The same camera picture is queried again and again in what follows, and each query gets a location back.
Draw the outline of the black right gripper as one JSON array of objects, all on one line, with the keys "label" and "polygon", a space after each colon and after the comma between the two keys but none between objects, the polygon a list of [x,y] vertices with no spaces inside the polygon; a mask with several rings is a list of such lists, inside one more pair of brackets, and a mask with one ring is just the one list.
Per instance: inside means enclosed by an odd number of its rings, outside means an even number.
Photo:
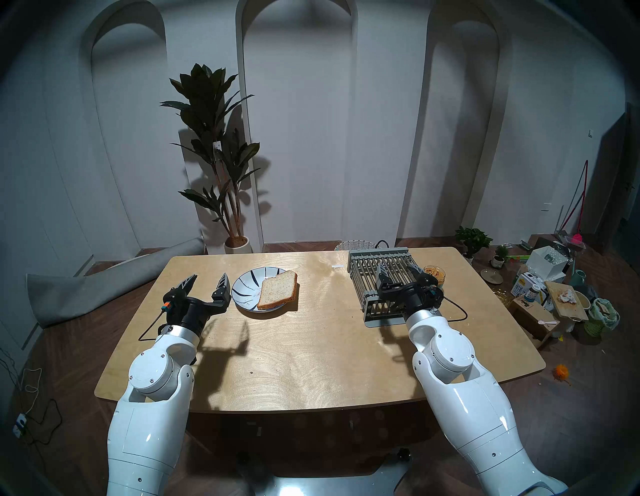
[{"label": "black right gripper", "polygon": [[386,304],[388,313],[407,318],[418,311],[439,309],[444,300],[443,290],[437,285],[426,284],[426,273],[418,265],[407,264],[407,270],[415,281],[395,283],[386,263],[377,266],[377,295]]}]

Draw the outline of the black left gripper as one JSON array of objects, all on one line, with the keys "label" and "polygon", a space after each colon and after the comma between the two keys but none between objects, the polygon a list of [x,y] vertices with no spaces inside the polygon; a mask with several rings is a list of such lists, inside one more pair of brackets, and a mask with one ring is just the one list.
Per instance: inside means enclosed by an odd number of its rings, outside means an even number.
[{"label": "black left gripper", "polygon": [[231,286],[228,275],[223,273],[212,293],[212,301],[202,301],[188,296],[197,277],[197,274],[192,274],[172,288],[172,292],[167,292],[162,297],[162,311],[166,314],[166,325],[183,327],[201,337],[210,317],[221,314],[222,309],[229,307]]}]

